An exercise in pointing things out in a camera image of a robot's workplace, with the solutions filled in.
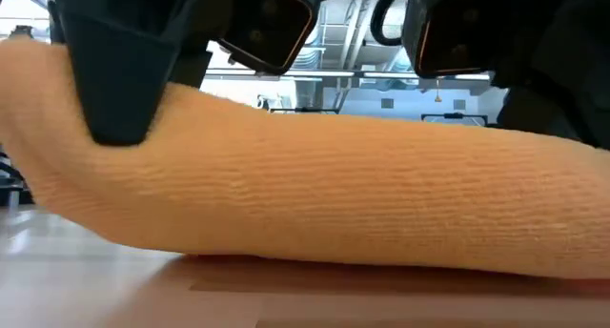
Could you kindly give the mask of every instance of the folded towel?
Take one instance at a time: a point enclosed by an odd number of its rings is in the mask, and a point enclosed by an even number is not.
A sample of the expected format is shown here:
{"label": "folded towel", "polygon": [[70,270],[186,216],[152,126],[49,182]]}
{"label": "folded towel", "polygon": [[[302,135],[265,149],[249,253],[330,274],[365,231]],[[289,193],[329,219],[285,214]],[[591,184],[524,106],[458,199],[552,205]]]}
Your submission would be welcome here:
{"label": "folded towel", "polygon": [[476,127],[269,115],[174,84],[146,142],[103,147],[65,48],[7,41],[0,64],[0,142],[37,202],[110,241],[610,277],[606,151]]}

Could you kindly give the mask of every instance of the orange towel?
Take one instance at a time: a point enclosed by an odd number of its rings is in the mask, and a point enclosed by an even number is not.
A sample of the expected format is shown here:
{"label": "orange towel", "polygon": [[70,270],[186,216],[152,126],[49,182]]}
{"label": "orange towel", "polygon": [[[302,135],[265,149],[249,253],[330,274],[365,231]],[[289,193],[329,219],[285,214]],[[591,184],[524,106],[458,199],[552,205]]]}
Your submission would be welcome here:
{"label": "orange towel", "polygon": [[269,115],[178,85],[144,144],[107,148],[88,136],[64,48],[8,41],[0,64],[0,141],[36,200],[111,241],[610,277],[606,151],[529,133]]}

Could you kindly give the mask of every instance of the ceiling pipe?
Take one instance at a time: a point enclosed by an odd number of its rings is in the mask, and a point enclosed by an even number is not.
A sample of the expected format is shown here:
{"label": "ceiling pipe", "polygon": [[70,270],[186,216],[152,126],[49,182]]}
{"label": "ceiling pipe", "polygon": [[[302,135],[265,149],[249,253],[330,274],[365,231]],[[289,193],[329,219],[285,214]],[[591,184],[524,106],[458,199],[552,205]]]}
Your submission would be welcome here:
{"label": "ceiling pipe", "polygon": [[366,32],[371,27],[371,19],[373,18],[373,11],[375,10],[375,5],[379,0],[369,0],[369,7],[366,10],[366,14],[364,15],[364,20],[360,25],[360,29],[358,29],[358,35],[356,37],[356,41],[354,44],[354,50],[352,51],[352,55],[350,57],[350,62],[347,65],[348,70],[352,70],[356,65],[356,60],[360,55],[360,49],[362,48],[362,43],[364,42],[364,38],[366,37]]}
{"label": "ceiling pipe", "polygon": [[341,51],[341,57],[339,58],[340,69],[345,68],[345,62],[347,61],[347,55],[350,51],[350,47],[352,47],[352,40],[354,39],[354,34],[356,33],[356,26],[358,24],[358,19],[360,18],[360,11],[362,10],[364,0],[355,0],[354,3],[354,12],[352,13],[352,18],[350,19],[350,23],[347,28],[347,34],[345,36],[345,41],[343,42],[343,50]]}

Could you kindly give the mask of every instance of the table surface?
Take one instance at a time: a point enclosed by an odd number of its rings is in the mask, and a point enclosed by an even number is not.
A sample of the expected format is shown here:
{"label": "table surface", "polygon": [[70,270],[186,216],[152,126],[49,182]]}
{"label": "table surface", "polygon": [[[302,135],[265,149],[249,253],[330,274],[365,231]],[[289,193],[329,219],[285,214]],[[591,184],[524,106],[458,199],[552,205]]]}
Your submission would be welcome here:
{"label": "table surface", "polygon": [[608,327],[610,281],[194,257],[0,212],[0,327]]}

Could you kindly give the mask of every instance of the wooden table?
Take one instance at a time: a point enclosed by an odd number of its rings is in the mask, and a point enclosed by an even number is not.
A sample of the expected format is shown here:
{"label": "wooden table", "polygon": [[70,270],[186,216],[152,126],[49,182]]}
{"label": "wooden table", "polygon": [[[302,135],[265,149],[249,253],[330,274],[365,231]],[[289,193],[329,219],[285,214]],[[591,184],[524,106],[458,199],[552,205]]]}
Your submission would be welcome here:
{"label": "wooden table", "polygon": [[610,282],[187,257],[0,213],[0,327],[610,327]]}

